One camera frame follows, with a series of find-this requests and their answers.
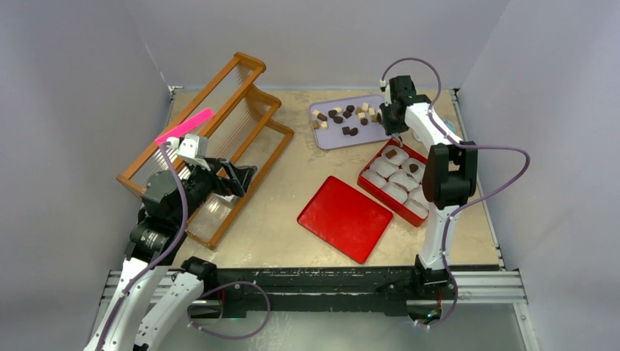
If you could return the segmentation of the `brown square chocolate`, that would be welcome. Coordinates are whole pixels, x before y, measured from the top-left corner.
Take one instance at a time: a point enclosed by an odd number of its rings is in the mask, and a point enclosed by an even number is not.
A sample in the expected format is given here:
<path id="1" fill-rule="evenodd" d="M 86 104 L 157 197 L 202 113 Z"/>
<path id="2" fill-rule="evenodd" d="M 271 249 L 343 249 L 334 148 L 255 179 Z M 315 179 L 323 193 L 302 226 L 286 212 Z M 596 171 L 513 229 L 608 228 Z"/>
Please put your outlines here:
<path id="1" fill-rule="evenodd" d="M 393 150 L 393 149 L 392 149 L 392 150 L 389 150 L 388 152 L 386 152 L 386 153 L 385 153 L 385 155 L 384 155 L 384 157 L 385 157 L 386 159 L 392 159 L 392 158 L 394 158 L 394 157 L 395 157 L 395 156 L 397 156 L 397 155 L 398 155 L 398 152 L 397 152 L 396 150 Z"/>

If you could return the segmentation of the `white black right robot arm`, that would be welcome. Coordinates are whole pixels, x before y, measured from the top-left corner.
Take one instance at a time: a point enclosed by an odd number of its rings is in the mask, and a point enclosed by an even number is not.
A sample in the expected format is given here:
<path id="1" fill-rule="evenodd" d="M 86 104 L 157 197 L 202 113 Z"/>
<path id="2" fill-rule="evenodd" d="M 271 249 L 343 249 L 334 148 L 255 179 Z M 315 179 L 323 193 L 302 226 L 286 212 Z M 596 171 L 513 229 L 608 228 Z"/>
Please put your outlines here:
<path id="1" fill-rule="evenodd" d="M 382 79 L 379 89 L 384 102 L 379 106 L 385 134 L 396 136 L 408 130 L 417 133 L 428 151 L 422 190 L 429 202 L 429 218 L 423 248 L 415 265 L 421 270 L 412 275 L 414 294 L 427 298 L 439 288 L 437 274 L 447 271 L 454 230 L 455 212 L 466 205 L 476 190 L 477 151 L 467 150 L 465 142 L 451 132 L 437 115 L 434 103 L 418 94 L 408 75 Z"/>

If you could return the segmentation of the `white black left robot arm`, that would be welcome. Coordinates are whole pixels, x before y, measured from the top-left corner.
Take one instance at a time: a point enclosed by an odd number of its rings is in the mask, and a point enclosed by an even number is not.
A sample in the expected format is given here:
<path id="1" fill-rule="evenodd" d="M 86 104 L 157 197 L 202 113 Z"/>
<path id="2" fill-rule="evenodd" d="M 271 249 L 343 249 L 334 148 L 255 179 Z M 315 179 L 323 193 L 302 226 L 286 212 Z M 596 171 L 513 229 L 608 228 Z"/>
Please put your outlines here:
<path id="1" fill-rule="evenodd" d="M 190 258 L 164 295 L 151 302 L 186 238 L 189 217 L 209 195 L 243 197 L 257 167 L 202 158 L 189 171 L 185 179 L 171 170 L 148 179 L 121 278 L 86 350 L 157 350 L 191 302 L 216 294 L 216 266 Z"/>

